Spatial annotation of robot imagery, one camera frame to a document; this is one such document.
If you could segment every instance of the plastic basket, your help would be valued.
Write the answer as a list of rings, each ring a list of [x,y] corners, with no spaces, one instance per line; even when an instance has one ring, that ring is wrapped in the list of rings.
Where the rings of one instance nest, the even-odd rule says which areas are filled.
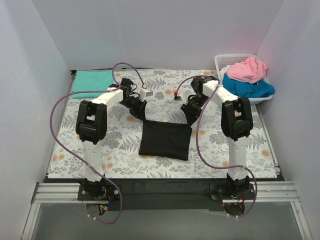
[[[216,72],[218,75],[218,78],[222,81],[224,79],[224,76],[220,73],[220,70],[226,67],[227,65],[233,65],[235,63],[241,63],[245,61],[248,57],[255,57],[256,60],[260,60],[259,57],[257,57],[254,54],[245,54],[245,53],[239,53],[239,54],[221,54],[214,57],[214,63]],[[267,76],[263,78],[263,80],[270,84],[269,79]],[[249,98],[251,105],[257,105],[261,103],[264,100],[270,100],[272,99],[273,95],[268,97],[255,97],[255,98]]]

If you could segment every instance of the floral mat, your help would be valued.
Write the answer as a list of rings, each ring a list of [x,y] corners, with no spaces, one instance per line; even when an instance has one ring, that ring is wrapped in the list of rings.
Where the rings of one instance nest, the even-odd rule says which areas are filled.
[[[173,93],[179,83],[194,75],[212,75],[208,70],[140,70],[142,79],[153,90],[147,97],[145,110],[149,120],[186,123],[180,109],[182,102],[173,101]],[[140,80],[132,70],[118,71],[116,78],[129,78],[139,87]],[[180,88],[180,93],[194,94],[190,82]],[[84,157],[84,149],[76,134],[79,103],[83,100],[70,98],[58,133],[60,141],[76,154]],[[247,166],[257,178],[275,178],[274,159],[256,106],[251,106],[253,130],[247,145]],[[129,110],[117,104],[108,111],[107,133],[102,140],[102,167],[108,178],[225,178],[226,170],[212,169],[200,160],[196,149],[196,125],[192,125],[188,161],[138,154],[143,122],[129,114]],[[228,142],[221,130],[221,110],[211,101],[201,120],[199,143],[202,155],[215,166],[229,165]],[[48,167],[48,178],[83,178],[84,164],[55,145]]]

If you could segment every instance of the white backdrop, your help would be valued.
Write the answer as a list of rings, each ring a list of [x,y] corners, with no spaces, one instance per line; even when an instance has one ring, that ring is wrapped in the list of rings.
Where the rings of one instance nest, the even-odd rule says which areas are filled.
[[[281,171],[294,181],[314,240],[320,239],[320,2],[285,0],[258,56],[275,88],[262,112]]]
[[[32,0],[68,67],[214,69],[256,53],[283,0]]]
[[[70,71],[31,0],[0,0],[0,53],[0,240],[17,240],[46,175],[49,115],[68,91]]]

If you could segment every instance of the blue cloth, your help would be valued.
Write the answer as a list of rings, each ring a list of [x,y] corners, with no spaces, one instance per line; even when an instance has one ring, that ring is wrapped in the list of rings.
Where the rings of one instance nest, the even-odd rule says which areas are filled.
[[[79,91],[106,91],[114,82],[112,71],[77,71],[72,92]],[[78,93],[73,99],[97,98],[102,93]]]
[[[224,74],[222,85],[230,93],[240,98],[266,98],[275,93],[275,88],[263,79],[252,84],[230,79],[226,73]]]

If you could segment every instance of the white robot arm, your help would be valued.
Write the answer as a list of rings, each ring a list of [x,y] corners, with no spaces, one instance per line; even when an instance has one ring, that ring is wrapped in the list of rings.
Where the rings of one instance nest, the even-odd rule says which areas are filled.
[[[198,76],[192,80],[191,86],[196,95],[189,98],[181,107],[190,126],[200,116],[202,106],[212,95],[218,83],[213,76]],[[212,100],[221,108],[221,129],[227,137],[229,145],[230,166],[246,166],[248,136],[250,130],[253,129],[249,99],[246,97],[239,98],[223,86],[219,86]],[[240,194],[249,188],[250,179],[248,172],[243,167],[229,168],[227,179],[232,188],[231,191],[235,194]]]
[[[142,99],[132,96],[133,82],[128,78],[123,78],[120,89],[117,85],[111,85],[108,90],[92,101],[83,100],[79,105],[75,131],[79,134],[84,148],[84,158],[100,174],[104,174],[102,169],[101,140],[107,133],[107,111],[114,105],[120,103],[127,108],[136,118],[145,120],[145,108],[147,102],[145,97],[152,95],[147,89],[140,92]],[[95,174],[91,168],[85,166],[84,178],[91,181],[100,181],[101,177]]]

